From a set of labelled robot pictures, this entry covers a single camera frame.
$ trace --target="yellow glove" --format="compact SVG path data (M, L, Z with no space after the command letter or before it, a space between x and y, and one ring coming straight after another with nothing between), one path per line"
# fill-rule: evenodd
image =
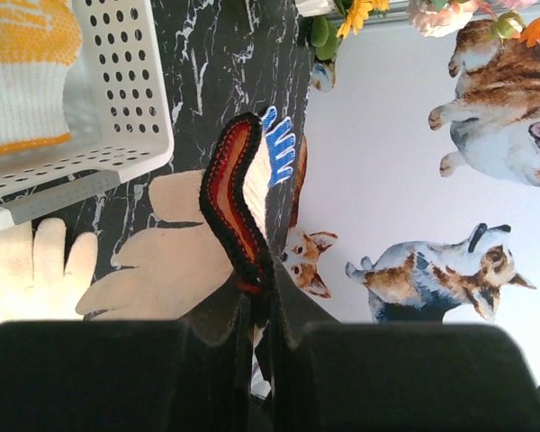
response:
M62 96L81 44L66 0L0 0L0 154L69 140Z

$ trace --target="green leaf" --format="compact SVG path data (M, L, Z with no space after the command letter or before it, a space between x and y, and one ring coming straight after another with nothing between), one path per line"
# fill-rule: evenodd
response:
M336 37L336 26L329 22L328 27L328 40L323 46L316 48L316 57L322 61L332 59L340 45L340 39Z
M326 16L315 16L312 20L312 29L310 31L310 43L318 47L323 47L328 40L329 26Z
M441 11L444 6L448 3L448 0L430 0L432 5L436 8L437 11Z

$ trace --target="white knit glove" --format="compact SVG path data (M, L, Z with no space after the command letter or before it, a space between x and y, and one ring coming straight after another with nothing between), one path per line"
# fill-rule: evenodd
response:
M81 318L75 308L92 282L97 238L79 235L66 266L65 242L60 219L43 220L35 237L30 222L0 232L0 323Z

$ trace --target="white fabric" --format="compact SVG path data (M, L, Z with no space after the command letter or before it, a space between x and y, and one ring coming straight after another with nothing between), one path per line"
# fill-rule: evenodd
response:
M32 235L30 222L0 232L0 323L8 320L79 320L75 307L92 281L97 238L83 233L66 266L66 225L43 220Z
M68 133L62 94L69 67L0 63L0 146Z

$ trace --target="knit cuff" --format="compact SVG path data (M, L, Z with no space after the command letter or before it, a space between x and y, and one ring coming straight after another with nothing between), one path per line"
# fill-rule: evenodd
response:
M68 66L0 64L0 155L70 139L63 93Z

